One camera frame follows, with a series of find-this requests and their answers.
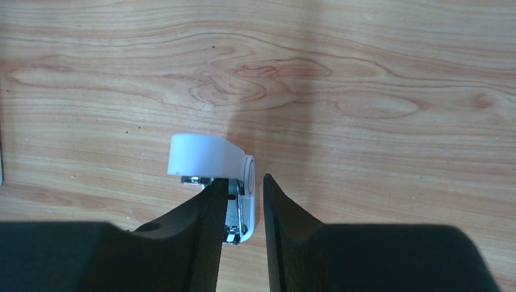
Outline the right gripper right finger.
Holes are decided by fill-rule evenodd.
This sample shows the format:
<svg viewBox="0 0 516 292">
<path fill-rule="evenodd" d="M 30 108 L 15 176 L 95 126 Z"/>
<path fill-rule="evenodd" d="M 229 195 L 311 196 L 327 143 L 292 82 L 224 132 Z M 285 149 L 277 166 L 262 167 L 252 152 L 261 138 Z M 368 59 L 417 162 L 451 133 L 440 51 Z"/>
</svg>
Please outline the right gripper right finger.
<svg viewBox="0 0 516 292">
<path fill-rule="evenodd" d="M 498 291 L 477 247 L 443 224 L 327 224 L 270 174 L 263 209 L 271 291 Z"/>
</svg>

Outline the small white stapler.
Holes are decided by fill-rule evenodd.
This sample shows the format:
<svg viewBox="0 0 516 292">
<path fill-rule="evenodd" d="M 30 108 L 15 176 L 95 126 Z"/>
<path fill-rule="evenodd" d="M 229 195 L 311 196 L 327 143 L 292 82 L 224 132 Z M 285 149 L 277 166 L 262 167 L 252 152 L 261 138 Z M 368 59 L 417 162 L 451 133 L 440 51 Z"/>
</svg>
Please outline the small white stapler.
<svg viewBox="0 0 516 292">
<path fill-rule="evenodd" d="M 202 188 L 215 179 L 228 179 L 223 243 L 238 245 L 251 238 L 256 226 L 254 156 L 222 137 L 178 133 L 171 137 L 167 173 Z"/>
</svg>

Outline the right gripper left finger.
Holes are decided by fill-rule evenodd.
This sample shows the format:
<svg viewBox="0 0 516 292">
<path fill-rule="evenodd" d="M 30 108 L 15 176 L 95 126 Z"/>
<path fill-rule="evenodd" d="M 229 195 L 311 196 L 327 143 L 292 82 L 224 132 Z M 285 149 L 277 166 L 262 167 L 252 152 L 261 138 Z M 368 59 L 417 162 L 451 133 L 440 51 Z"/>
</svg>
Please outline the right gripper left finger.
<svg viewBox="0 0 516 292">
<path fill-rule="evenodd" d="M 215 291 L 229 182 L 134 231 L 99 221 L 1 223 L 2 291 Z"/>
</svg>

